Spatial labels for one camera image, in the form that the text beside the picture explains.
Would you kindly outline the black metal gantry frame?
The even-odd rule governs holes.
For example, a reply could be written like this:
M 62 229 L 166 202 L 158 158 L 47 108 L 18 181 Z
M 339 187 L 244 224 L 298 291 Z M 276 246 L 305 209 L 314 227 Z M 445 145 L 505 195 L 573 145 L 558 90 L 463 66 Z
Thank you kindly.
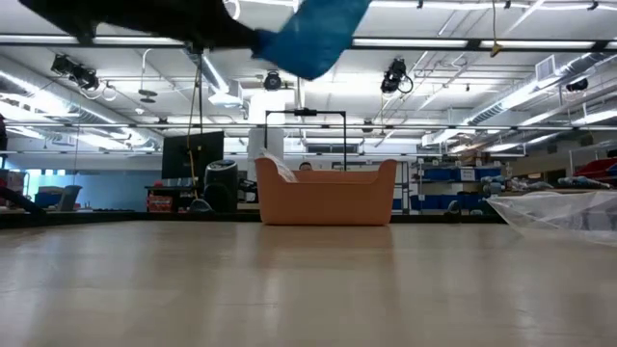
M 345 111 L 326 111 L 315 110 L 310 108 L 294 109 L 294 110 L 267 110 L 265 112 L 265 123 L 261 125 L 264 130 L 264 147 L 268 147 L 268 118 L 271 114 L 293 115 L 295 117 L 317 117 L 319 115 L 339 115 L 342 117 L 343 131 L 343 170 L 347 171 L 347 114 Z

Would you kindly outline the black monitor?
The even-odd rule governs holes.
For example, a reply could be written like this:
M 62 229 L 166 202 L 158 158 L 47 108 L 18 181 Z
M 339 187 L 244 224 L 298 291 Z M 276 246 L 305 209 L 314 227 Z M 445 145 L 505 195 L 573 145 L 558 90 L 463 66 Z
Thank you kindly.
M 162 178 L 203 176 L 206 166 L 224 157 L 223 131 L 166 138 L 163 143 Z

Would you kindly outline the orange plastic bin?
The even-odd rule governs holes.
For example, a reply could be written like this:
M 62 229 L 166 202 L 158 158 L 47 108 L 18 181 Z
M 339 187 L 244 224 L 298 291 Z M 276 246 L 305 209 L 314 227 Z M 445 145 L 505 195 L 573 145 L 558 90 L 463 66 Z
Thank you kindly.
M 397 162 L 376 171 L 297 171 L 286 181 L 269 158 L 255 160 L 261 222 L 270 226 L 384 226 L 393 206 Z

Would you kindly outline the black metal table frame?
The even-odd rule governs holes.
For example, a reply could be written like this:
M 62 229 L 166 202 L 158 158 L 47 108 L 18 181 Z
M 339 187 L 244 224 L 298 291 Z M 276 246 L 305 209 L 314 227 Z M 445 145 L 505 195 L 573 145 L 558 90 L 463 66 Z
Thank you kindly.
M 58 227 L 112 222 L 261 222 L 260 213 L 147 213 L 147 212 L 57 212 L 47 214 L 0 214 L 0 229 L 26 227 Z M 503 224 L 498 215 L 393 216 L 389 224 Z

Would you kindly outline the clear zip bag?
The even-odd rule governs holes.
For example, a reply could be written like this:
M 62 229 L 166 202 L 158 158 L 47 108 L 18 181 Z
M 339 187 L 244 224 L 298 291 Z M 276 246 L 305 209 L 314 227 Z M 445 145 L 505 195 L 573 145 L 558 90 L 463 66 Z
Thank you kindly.
M 535 192 L 488 204 L 525 237 L 576 239 L 617 248 L 617 192 Z

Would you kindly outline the red storage bins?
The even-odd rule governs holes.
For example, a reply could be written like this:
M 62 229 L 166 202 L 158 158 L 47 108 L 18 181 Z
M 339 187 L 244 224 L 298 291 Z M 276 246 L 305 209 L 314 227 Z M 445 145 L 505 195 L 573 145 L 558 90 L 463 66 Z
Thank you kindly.
M 574 176 L 584 176 L 595 180 L 617 179 L 617 157 L 589 162 L 578 169 Z

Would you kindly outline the blue storage bin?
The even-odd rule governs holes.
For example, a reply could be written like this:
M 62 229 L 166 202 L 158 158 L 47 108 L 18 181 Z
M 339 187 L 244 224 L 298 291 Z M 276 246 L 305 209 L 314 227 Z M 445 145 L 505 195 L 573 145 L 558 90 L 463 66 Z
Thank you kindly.
M 35 194 L 34 203 L 40 208 L 49 208 L 57 206 L 62 198 L 62 194 L 38 192 Z

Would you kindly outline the grey chair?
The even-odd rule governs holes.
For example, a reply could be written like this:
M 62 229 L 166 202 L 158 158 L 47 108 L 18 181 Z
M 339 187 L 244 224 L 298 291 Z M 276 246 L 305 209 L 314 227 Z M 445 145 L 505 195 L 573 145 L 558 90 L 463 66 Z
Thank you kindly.
M 61 212 L 71 212 L 75 209 L 77 197 L 82 187 L 79 185 L 68 185 L 64 188 L 57 210 Z

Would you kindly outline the red box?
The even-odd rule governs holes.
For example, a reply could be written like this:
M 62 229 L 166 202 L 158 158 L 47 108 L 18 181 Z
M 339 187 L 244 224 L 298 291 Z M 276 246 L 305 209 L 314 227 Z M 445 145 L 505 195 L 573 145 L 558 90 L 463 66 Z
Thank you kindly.
M 147 198 L 148 213 L 171 213 L 174 211 L 174 199 L 169 196 L 150 195 Z

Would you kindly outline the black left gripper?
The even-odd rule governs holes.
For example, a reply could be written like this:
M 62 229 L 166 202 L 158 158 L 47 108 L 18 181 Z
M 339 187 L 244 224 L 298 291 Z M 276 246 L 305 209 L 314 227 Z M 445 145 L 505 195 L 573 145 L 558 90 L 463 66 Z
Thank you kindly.
M 101 23 L 151 32 L 156 8 L 143 0 L 18 0 L 79 41 L 92 41 Z M 233 19 L 223 0 L 168 0 L 158 33 L 209 48 L 259 47 L 257 31 Z

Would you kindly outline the shelf with blue bins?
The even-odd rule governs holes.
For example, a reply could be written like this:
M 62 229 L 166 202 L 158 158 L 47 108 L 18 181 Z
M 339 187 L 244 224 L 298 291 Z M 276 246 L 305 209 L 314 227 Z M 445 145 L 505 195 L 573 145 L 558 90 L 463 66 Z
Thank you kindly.
M 420 214 L 445 213 L 452 203 L 463 214 L 481 209 L 487 197 L 485 177 L 501 176 L 499 166 L 413 164 L 410 208 Z

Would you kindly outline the blue elastic bandage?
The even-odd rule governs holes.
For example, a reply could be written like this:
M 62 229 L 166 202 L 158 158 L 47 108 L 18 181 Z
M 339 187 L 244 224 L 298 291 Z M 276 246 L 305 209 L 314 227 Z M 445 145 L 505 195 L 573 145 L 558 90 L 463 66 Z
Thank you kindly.
M 259 30 L 253 56 L 305 80 L 336 63 L 372 0 L 305 0 L 278 32 Z

